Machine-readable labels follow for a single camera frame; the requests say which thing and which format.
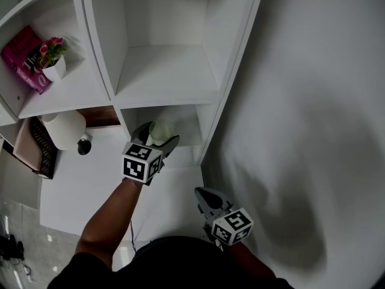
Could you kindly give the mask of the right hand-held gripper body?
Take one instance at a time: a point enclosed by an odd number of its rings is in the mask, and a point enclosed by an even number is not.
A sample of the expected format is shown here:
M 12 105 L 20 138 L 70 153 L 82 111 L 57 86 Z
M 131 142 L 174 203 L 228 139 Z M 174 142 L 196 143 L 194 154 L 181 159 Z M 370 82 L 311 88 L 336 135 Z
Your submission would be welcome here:
M 203 230 L 212 241 L 218 240 L 227 246 L 234 245 L 249 236 L 253 219 L 244 208 L 227 210 L 207 218 Z

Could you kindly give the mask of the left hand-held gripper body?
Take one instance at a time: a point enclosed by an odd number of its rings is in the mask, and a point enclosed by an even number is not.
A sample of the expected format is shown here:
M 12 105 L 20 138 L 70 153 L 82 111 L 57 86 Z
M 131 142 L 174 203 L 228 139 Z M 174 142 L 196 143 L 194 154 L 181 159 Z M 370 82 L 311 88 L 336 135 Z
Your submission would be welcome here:
M 122 152 L 122 175 L 144 185 L 150 185 L 160 171 L 163 152 L 149 146 L 127 142 Z

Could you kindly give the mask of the green textured glass cup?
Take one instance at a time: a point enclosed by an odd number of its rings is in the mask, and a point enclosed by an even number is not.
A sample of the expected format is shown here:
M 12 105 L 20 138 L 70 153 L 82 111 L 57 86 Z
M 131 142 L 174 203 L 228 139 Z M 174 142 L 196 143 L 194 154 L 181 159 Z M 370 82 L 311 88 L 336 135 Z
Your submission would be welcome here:
M 150 124 L 147 145 L 160 146 L 172 138 L 174 126 L 169 120 L 159 119 Z

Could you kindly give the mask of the white shelving unit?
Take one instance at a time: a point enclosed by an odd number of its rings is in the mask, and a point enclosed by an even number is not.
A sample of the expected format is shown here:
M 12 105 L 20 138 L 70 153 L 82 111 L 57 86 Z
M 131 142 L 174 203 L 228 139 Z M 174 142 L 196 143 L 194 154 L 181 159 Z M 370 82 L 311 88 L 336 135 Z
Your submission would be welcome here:
M 233 85 L 260 0 L 0 0 L 0 51 L 24 27 L 62 37 L 67 70 L 35 92 L 0 57 L 0 136 L 23 119 L 112 107 L 126 135 L 170 119 L 175 166 L 202 162 Z

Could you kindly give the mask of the person's right forearm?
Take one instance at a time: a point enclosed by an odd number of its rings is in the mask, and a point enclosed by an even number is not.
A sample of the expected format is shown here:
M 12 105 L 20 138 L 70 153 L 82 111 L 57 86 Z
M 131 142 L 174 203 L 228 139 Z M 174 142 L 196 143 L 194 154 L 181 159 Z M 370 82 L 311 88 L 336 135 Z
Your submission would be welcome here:
M 275 279 L 274 272 L 256 257 L 247 246 L 238 242 L 231 246 L 224 246 L 224 251 L 239 265 L 249 276 L 255 279 Z

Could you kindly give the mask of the person's left forearm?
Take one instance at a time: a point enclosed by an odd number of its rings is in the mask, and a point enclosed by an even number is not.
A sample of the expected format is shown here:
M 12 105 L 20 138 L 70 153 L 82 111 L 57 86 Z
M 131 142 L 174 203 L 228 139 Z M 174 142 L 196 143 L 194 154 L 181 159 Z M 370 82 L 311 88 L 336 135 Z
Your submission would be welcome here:
M 75 253 L 89 253 L 112 269 L 112 259 L 137 205 L 143 184 L 124 179 L 87 222 Z

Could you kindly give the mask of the white table top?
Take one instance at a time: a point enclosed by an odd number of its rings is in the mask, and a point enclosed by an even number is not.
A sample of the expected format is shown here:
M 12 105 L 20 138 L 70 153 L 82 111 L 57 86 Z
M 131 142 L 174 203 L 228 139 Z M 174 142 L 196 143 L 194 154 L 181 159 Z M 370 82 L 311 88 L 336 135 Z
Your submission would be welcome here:
M 61 151 L 53 179 L 42 182 L 40 223 L 79 235 L 92 215 L 121 183 L 122 151 L 127 142 L 121 126 L 89 128 L 91 151 Z M 150 241 L 168 235 L 204 235 L 205 218 L 194 194 L 203 186 L 202 171 L 191 148 L 178 146 L 161 172 L 142 189 L 125 240 Z

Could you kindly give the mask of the white shade table lamp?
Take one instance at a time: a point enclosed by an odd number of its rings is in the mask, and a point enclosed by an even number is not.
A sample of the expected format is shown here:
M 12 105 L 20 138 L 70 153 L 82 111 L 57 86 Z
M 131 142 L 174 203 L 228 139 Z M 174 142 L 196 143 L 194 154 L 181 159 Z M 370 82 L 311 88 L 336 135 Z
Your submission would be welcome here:
M 80 155 L 87 155 L 91 151 L 91 139 L 86 133 L 86 119 L 77 110 L 44 114 L 41 120 L 59 150 L 77 148 Z

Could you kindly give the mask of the black mesh file holder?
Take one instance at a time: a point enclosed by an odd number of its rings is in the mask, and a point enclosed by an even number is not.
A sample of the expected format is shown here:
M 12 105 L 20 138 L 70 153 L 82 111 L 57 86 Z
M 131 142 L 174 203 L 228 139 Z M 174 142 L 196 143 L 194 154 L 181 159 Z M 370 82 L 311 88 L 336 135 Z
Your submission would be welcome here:
M 53 179 L 58 149 L 37 117 L 31 118 L 29 130 L 42 155 L 38 170 L 33 172 L 43 179 Z

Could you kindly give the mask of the potted flower in white pot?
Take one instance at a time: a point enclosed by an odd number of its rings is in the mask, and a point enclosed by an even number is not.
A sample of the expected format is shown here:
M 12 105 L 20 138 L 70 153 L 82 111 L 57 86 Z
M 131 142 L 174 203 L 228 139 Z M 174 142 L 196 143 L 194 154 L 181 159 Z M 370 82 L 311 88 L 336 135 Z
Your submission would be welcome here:
M 61 80 L 66 73 L 66 51 L 64 39 L 58 37 L 51 37 L 40 47 L 40 65 L 43 74 L 51 82 Z

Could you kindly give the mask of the beige side cabinet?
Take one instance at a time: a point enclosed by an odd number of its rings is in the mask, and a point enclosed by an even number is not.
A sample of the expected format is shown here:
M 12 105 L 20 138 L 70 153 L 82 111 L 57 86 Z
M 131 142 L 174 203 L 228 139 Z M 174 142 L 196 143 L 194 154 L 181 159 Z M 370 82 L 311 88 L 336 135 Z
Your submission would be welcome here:
M 9 154 L 0 152 L 0 194 L 28 207 L 40 208 L 42 179 Z

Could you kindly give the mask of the pink book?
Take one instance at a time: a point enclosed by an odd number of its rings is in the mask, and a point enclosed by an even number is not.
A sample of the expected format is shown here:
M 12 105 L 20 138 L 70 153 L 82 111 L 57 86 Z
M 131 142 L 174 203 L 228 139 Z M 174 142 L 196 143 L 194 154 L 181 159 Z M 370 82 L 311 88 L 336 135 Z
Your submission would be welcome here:
M 51 83 L 44 75 L 40 64 L 42 44 L 43 41 L 28 25 L 1 51 L 1 57 L 6 65 L 40 95 Z

